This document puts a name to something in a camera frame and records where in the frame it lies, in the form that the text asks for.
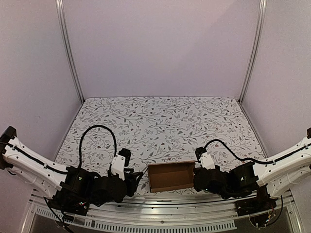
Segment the brown cardboard box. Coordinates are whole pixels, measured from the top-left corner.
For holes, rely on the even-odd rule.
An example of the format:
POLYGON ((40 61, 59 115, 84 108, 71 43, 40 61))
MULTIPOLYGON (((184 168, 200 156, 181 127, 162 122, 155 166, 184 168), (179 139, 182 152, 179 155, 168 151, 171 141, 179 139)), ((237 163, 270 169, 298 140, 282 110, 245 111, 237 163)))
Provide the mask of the brown cardboard box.
POLYGON ((175 191, 193 187, 195 161, 148 165, 151 193, 175 191))

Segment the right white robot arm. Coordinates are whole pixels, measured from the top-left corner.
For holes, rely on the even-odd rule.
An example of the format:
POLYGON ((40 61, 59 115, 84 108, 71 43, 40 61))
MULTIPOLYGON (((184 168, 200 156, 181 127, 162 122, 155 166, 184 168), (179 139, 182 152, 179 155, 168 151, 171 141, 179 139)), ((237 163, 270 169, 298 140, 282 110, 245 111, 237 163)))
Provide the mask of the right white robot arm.
POLYGON ((242 165, 222 171, 214 164, 207 147, 214 143, 211 140, 195 150, 199 167, 193 170, 193 185, 197 192, 208 191, 220 195, 223 199, 242 198, 253 191, 260 193, 252 199, 251 207, 261 212, 270 204, 270 199, 277 199, 282 194, 311 174, 311 131, 283 152, 263 160, 254 158, 235 158, 242 165))

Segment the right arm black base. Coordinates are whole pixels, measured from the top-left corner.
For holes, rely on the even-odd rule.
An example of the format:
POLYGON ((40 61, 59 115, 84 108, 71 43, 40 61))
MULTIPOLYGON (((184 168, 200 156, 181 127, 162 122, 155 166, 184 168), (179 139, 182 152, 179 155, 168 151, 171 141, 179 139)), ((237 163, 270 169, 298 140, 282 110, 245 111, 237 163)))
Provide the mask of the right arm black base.
POLYGON ((245 216, 275 208, 276 199, 270 198, 266 186, 262 186, 254 198, 236 201, 235 207, 238 216, 245 216))

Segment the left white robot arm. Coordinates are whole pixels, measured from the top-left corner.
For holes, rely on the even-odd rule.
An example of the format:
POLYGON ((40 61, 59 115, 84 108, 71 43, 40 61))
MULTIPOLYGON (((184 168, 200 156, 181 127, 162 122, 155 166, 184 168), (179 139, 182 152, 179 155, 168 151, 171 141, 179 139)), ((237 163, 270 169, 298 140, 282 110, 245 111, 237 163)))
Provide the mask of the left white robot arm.
POLYGON ((137 191, 144 173, 129 168, 130 150, 114 151, 105 176, 83 169, 82 151, 78 152, 76 167, 53 162, 25 146, 9 126, 0 137, 0 168, 32 185, 48 199, 49 207, 82 216, 90 205, 121 203, 137 191))

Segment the floral patterned table mat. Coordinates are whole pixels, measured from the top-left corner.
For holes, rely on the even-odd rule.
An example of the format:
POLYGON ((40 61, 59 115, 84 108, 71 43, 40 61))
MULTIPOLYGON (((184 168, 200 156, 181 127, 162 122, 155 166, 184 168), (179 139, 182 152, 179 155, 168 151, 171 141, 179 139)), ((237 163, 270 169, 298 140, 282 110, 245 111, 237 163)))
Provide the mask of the floral patterned table mat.
POLYGON ((81 107, 55 159, 106 175, 114 151, 131 151, 129 166, 195 161, 207 147, 214 163, 229 171, 235 157, 265 158, 240 105, 225 97, 89 98, 81 107))

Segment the aluminium front rail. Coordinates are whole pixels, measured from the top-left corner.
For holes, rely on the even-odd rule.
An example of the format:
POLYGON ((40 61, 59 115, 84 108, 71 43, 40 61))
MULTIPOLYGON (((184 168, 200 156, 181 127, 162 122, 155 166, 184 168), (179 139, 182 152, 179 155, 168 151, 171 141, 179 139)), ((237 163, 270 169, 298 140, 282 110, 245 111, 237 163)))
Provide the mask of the aluminium front rail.
POLYGON ((304 231, 290 191, 276 202, 274 216, 266 227, 255 221, 267 211, 240 216, 236 200, 223 200, 210 193, 195 195, 141 195, 90 206, 86 216, 68 221, 75 233, 301 233, 304 231))

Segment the right aluminium frame post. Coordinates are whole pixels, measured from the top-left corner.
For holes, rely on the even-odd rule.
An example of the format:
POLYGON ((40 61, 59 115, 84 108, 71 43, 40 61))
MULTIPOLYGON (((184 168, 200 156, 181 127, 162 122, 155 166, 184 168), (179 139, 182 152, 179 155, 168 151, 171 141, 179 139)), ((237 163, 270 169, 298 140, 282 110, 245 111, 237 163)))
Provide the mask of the right aluminium frame post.
POLYGON ((251 49, 250 58, 249 58, 247 69, 246 69, 246 74, 245 74, 244 81, 242 84, 242 89, 241 89, 239 99, 238 99, 238 102, 240 105, 242 105, 246 99, 248 87, 250 85, 252 73, 255 67, 256 58, 257 58, 257 54, 258 54, 259 46, 260 46, 260 39, 261 39, 263 26, 264 26, 266 8, 267 8, 267 0, 260 0, 253 46, 251 49))

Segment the aluminium frame post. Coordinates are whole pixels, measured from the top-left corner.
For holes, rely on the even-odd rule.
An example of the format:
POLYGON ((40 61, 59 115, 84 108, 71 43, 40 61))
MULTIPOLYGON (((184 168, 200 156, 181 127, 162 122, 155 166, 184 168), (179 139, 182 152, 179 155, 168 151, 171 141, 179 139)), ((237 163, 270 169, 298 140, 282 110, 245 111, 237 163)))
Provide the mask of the aluminium frame post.
POLYGON ((65 54, 67 57, 71 77, 73 80, 73 84, 74 84, 78 99, 81 102, 81 104, 83 104, 85 102, 85 97, 83 95, 82 87, 79 81, 79 77, 78 77, 78 73, 77 73, 77 69, 76 69, 76 65, 75 65, 75 61, 74 61, 74 57, 73 57, 73 53, 71 49, 69 33, 68 33, 67 24, 66 24, 64 3, 62 0, 56 0, 55 4, 56 4, 56 10, 57 10, 57 15, 58 15, 61 36, 62 36, 62 40, 64 43, 65 54))
POLYGON ((244 81, 242 84, 242 89, 241 89, 239 99, 238 99, 238 102, 240 105, 242 105, 246 99, 248 87, 250 85, 252 73, 255 67, 256 58, 257 58, 257 54, 258 54, 259 46, 260 46, 260 39, 261 39, 263 26, 264 26, 266 8, 267 8, 267 0, 260 0, 253 46, 251 49, 250 58, 249 58, 247 69, 246 69, 246 74, 245 74, 244 81))

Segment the left aluminium frame post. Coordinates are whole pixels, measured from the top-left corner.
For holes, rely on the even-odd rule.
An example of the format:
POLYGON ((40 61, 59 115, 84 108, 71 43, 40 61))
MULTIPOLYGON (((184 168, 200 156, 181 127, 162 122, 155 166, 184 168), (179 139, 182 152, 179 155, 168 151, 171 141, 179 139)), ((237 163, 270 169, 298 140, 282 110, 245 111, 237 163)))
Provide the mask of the left aluminium frame post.
POLYGON ((78 73, 77 73, 77 69, 76 69, 76 65, 75 65, 75 61, 74 61, 74 57, 73 57, 73 53, 71 49, 69 33, 68 33, 67 24, 66 24, 64 3, 62 0, 56 0, 55 4, 56 4, 56 10, 57 10, 57 15, 58 15, 61 36, 62 36, 62 40, 64 43, 65 54, 67 57, 71 77, 73 80, 73 84, 74 84, 78 99, 81 102, 81 104, 83 104, 85 102, 85 97, 83 95, 82 87, 79 81, 79 77, 78 77, 78 73))

